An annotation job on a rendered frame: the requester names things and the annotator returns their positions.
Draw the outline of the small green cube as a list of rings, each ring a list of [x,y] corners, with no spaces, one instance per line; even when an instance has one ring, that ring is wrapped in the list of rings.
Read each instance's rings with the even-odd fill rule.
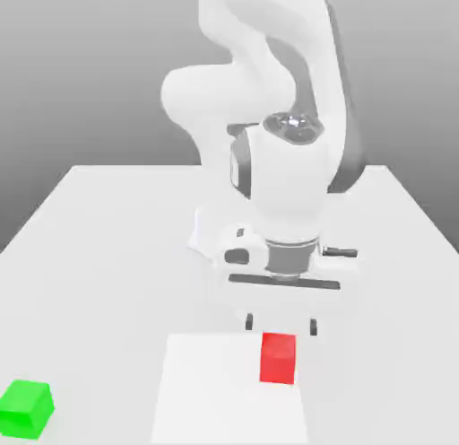
[[[14,380],[0,397],[0,434],[37,440],[54,411],[48,383]]]

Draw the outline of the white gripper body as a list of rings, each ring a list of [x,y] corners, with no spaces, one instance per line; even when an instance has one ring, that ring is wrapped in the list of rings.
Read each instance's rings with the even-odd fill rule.
[[[310,277],[281,280],[241,273],[225,277],[225,302],[242,314],[310,310],[335,304],[342,294],[342,284],[335,280]]]

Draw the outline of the small red cube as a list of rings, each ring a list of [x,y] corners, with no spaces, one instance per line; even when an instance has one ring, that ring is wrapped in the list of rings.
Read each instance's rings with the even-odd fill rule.
[[[260,355],[261,382],[293,385],[297,338],[282,333],[263,333]]]

